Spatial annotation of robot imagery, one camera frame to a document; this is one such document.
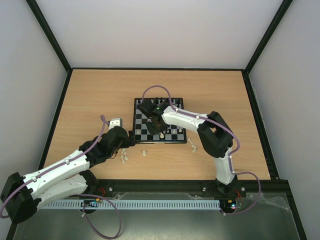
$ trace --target white wall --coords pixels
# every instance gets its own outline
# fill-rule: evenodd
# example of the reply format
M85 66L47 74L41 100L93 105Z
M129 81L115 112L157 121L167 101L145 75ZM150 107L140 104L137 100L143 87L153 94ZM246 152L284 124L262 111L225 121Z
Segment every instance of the white wall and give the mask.
M0 190L39 164L66 72L25 0L0 7ZM0 219L5 239L10 219Z
M72 67L245 68L282 0L38 0Z
M293 1L250 74L308 239L320 228L320 1Z

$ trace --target robotic arm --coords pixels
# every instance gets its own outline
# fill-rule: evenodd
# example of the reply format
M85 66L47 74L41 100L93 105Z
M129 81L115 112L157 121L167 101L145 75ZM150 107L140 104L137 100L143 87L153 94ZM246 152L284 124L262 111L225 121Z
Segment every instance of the robotic arm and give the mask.
M230 130L228 125L217 112L198 114L181 109L174 109L169 102L160 105L144 100L139 109L151 122L146 124L150 134L158 134L167 130L167 125L176 125L199 134L204 150L213 157L216 165L216 178L224 186L228 186L235 178L229 153L232 150L233 137L224 129L217 127L206 119L213 120ZM77 194L92 194L98 180L89 170L97 164L104 163L120 148L135 145L133 133L122 128L122 120L113 118L109 130L102 134L101 139L85 142L66 158L44 169L20 176L18 172L8 177L1 193L1 200L6 199L19 187L21 188L6 204L5 208L13 223L21 223L29 219L35 212L46 204Z

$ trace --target cable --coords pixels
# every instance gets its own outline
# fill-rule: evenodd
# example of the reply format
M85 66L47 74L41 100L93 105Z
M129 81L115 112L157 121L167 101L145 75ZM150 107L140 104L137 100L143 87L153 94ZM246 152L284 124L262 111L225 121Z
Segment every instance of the cable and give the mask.
M102 128L101 128L100 133L99 133L98 137L96 138L96 140L93 142L93 144L92 144L87 150L85 150L84 152L80 153L79 155L77 155L77 156L69 159L69 163L72 162L72 161L74 161L74 160L76 160L76 159L78 159L78 158L80 158L80 157L82 157L82 156L85 155L86 153L88 153L88 152L89 152L91 149L93 149L94 146L98 143L99 139L101 138L102 134L104 133L106 124L108 124L108 122L106 121L106 118L105 118L104 115L101 115L101 116L100 116L100 119L102 120ZM49 173L49 172L51 172L51 171L53 171L53 170L55 170L55 169L63 166L63 165L65 165L65 164L67 164L67 163L66 163L66 162L59 163L58 165L55 165L55 166L53 166L52 168L49 168L49 169L43 171L42 173L40 173L39 175L37 175L36 178L37 178L37 179L38 179L38 178L41 178L43 175L45 175L45 174L47 174L47 173ZM4 216L4 215L3 215L3 211L4 211L5 207L6 207L6 205L8 204L8 202L13 198L13 196L16 195L21 189L23 189L25 186L27 186L28 184L30 184L30 183L32 183L32 182L33 182L33 179L25 182L24 184L22 184L21 186L19 186L16 190L14 190L14 191L6 198L6 200L3 202L3 205L2 205L1 208L0 208L0 218L1 218L1 219L9 218L9 215L7 215L7 216Z
M111 206L115 209L116 213L118 214L118 218L119 218L119 230L118 232L116 233L116 235L114 236L105 236L103 235L102 233L100 233L95 227L94 225L91 223L91 221L89 220L89 218L87 217L86 213L85 213L85 210L86 210L86 206L87 204L85 204L83 206L83 209L82 209L82 213L83 213L83 216L85 217L85 219L87 220L87 222L89 223L90 227L92 228L92 230L101 238L103 239L116 239L117 237L119 237L120 235L120 232L121 232L121 228L122 228L122 219L121 219L121 215L120 215L120 212L118 210L118 208L116 207L116 205L114 205L109 199L105 198L105 197L101 197L101 196L98 196L98 195L92 195L92 194L77 194L77 196L80 196L80 197L92 197L92 198L99 198L99 199L103 199L105 201L107 201L109 204L111 204Z
M172 109L175 110L177 113L180 113L180 114L183 114L183 115L192 117L192 118L197 118L197 115L191 114L191 113L189 113L189 112L185 112L185 111L177 108L176 106L174 106L174 104L172 103L172 99L171 99L171 95L170 95L169 90L166 89L164 86L161 86L161 85L153 85L153 86L148 87L148 88L143 92L143 94L142 94L142 101L144 101L144 99L145 99L145 94L146 94L146 92L149 91L150 89L153 89L153 88L161 88L161 89L164 89L164 90L166 91L166 93L168 94L168 97L169 97L170 106L171 106ZM237 215L237 214L244 213L244 212L250 210L251 208L253 208L253 207L257 204L257 202L258 202L258 200L259 200L259 198L260 198L261 184L260 184L259 178L258 178L257 175L255 175L254 173L249 172L249 171L244 171L244 172L235 173L235 171L233 170L232 161L231 161L231 154L233 154L233 153L235 153L236 151L239 150L239 148L240 148L240 141L239 141L239 139L237 138L237 136L236 136L230 129L226 128L225 126L221 125L221 124L218 123L218 122L216 122L216 121L214 121L214 120L211 120L211 119L209 119L209 118L207 118L207 117L203 117L203 116L199 116L199 119L208 121L208 122L210 122L210 123L212 123L212 124L220 127L221 129L225 130L227 133L229 133L229 134L235 139L237 146L236 146L236 148L235 148L234 150L232 150L232 151L228 154L228 161L229 161L229 169L230 169L230 172L231 172L232 174L234 174L234 175L251 174L251 175L253 175L253 176L256 178L256 180L257 180L257 182L258 182L258 185L259 185L259 191L258 191L258 195L257 195L257 197L256 197L256 200L254 201L254 203L253 203L250 207L248 207L247 209L245 209L245 210L243 210L243 211L234 212L234 213L225 213L223 210L220 210L220 211L221 211L224 215Z

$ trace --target chessboard square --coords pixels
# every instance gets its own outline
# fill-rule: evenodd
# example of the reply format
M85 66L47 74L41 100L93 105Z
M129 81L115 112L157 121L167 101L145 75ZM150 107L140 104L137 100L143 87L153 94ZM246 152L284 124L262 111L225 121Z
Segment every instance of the chessboard square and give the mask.
M160 135L159 134L153 135L153 140L159 141L160 140Z
M146 141L147 139L147 135L141 135L141 141Z
M172 140L172 135L171 134L166 134L164 135L165 140Z
M178 135L177 135L177 140L185 140L185 135L183 135L183 134L178 134Z

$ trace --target wooden table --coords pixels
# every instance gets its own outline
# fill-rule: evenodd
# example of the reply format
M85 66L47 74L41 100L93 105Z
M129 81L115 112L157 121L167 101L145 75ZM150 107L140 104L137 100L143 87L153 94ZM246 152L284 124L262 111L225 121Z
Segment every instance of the wooden table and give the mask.
M174 71L174 70L73 70L60 116L55 128L45 166L63 159L85 141L98 135L102 122L122 118L123 127L133 129L134 98L142 96L152 85L169 89L174 98L183 98L184 109L221 114L238 136L241 147L233 154L236 172L250 171L268 180L269 172L240 71ZM163 89L151 89L146 97L167 97ZM187 144L137 144L127 149L128 161L120 154L91 171L98 179L141 180L213 180L214 160L196 133L187 131L198 146L193 153ZM239 179L254 179L241 175Z

